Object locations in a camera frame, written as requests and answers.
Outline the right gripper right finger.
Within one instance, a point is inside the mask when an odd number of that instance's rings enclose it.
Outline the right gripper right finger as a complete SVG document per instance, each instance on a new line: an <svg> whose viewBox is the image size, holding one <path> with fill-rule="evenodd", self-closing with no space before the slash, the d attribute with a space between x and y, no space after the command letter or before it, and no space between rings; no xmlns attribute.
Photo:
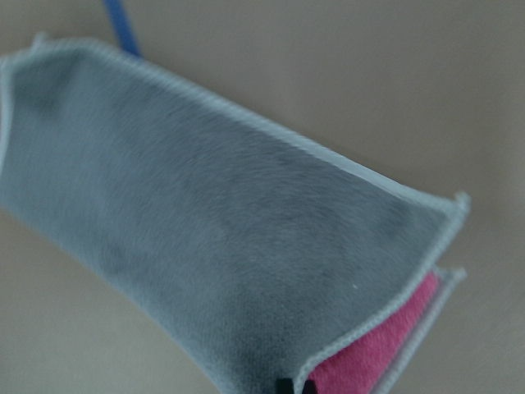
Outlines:
<svg viewBox="0 0 525 394"><path fill-rule="evenodd" d="M313 380L307 380L305 382L304 394L317 394L317 387Z"/></svg>

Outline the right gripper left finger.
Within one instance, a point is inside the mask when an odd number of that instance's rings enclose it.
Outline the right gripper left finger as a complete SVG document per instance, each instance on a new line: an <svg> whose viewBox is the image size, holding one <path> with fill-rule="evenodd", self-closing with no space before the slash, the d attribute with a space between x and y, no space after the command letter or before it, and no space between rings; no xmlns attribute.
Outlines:
<svg viewBox="0 0 525 394"><path fill-rule="evenodd" d="M275 387L276 394L292 394L292 379L278 378Z"/></svg>

